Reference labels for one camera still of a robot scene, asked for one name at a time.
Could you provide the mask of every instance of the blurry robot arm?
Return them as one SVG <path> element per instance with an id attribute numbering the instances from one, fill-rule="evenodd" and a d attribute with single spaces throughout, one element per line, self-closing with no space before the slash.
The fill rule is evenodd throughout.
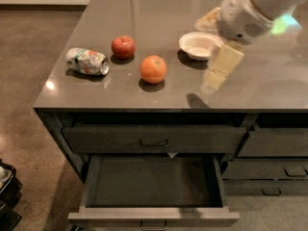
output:
<path id="1" fill-rule="evenodd" d="M 268 32 L 274 19 L 308 0 L 223 0 L 216 10 L 218 32 L 226 39 L 252 43 Z"/>

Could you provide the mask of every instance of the soda can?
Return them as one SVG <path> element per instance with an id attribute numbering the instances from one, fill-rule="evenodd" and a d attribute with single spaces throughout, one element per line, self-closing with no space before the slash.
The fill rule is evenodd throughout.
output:
<path id="1" fill-rule="evenodd" d="M 66 64 L 70 69 L 88 75 L 106 75 L 109 71 L 108 59 L 104 54 L 84 48 L 69 49 Z"/>

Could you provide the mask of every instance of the drawer front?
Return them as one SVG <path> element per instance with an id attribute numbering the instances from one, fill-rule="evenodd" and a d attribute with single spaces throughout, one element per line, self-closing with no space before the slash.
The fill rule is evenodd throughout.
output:
<path id="1" fill-rule="evenodd" d="M 308 162 L 230 162 L 223 179 L 308 180 Z"/>
<path id="2" fill-rule="evenodd" d="M 229 226 L 240 218 L 225 205 L 218 161 L 206 157 L 93 156 L 79 226 Z"/>
<path id="3" fill-rule="evenodd" d="M 308 195 L 308 181 L 237 181 L 225 180 L 227 195 Z"/>
<path id="4" fill-rule="evenodd" d="M 249 131 L 239 157 L 308 157 L 308 129 L 266 128 Z"/>
<path id="5" fill-rule="evenodd" d="M 64 128 L 75 153 L 234 153 L 244 128 L 225 126 L 85 126 Z"/>

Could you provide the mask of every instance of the green light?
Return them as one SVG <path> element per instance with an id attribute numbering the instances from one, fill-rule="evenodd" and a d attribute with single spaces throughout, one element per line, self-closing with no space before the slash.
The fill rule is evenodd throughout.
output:
<path id="1" fill-rule="evenodd" d="M 271 33 L 274 35 L 280 35 L 286 32 L 287 28 L 292 25 L 299 25 L 297 21 L 290 15 L 285 14 L 274 21 L 274 25 L 271 29 Z"/>

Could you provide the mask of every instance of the countertop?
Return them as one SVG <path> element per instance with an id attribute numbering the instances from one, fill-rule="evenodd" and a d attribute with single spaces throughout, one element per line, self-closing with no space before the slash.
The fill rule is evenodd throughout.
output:
<path id="1" fill-rule="evenodd" d="M 294 11 L 297 23 L 285 33 L 268 33 L 245 46 L 244 61 L 217 92 L 202 92 L 207 63 L 190 60 L 179 49 L 178 39 L 195 31 L 195 21 L 221 1 L 90 0 L 34 107 L 127 112 L 306 111 L 307 3 Z M 131 61 L 113 57 L 111 42 L 120 35 L 136 42 Z M 68 69 L 65 55 L 71 47 L 104 53 L 110 72 L 97 77 Z M 157 85 L 146 84 L 140 76 L 140 63 L 149 55 L 158 55 L 167 63 L 167 76 Z"/>

